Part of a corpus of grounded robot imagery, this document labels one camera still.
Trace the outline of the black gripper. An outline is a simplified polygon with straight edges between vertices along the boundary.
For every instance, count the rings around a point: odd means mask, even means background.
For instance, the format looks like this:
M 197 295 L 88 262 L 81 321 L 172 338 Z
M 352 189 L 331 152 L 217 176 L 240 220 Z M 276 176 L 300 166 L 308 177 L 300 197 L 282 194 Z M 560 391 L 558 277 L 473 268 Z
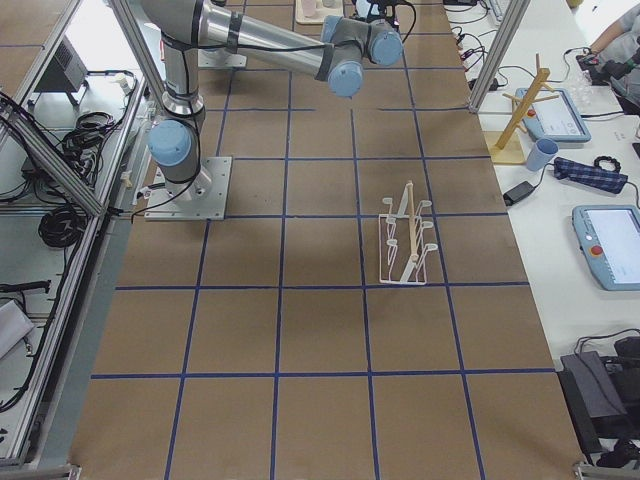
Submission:
M 361 21 L 395 20 L 395 2 L 391 0 L 355 0 L 354 18 Z

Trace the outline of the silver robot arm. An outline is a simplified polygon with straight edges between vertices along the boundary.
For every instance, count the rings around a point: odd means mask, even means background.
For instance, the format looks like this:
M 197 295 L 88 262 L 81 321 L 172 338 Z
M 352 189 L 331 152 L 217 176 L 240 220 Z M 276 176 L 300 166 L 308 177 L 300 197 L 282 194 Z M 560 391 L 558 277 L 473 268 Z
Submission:
M 180 203 L 200 200 L 213 183 L 200 141 L 205 107 L 199 93 L 199 51 L 255 56 L 310 75 L 346 98 L 362 86 L 363 60 L 390 66 L 403 53 L 399 33 L 385 20 L 329 16 L 320 39 L 314 40 L 210 1 L 144 1 L 141 6 L 161 31 L 166 73 L 162 105 L 167 117 L 151 130 L 148 147 L 170 199 Z

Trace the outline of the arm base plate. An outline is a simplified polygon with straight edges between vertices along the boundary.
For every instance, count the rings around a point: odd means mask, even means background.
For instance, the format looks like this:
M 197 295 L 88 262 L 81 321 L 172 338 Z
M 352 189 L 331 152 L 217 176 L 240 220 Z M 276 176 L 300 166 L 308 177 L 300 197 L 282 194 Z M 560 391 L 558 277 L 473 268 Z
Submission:
M 183 186 L 169 184 L 151 191 L 144 218 L 149 221 L 223 220 L 232 158 L 207 157 L 194 184 L 178 196 Z

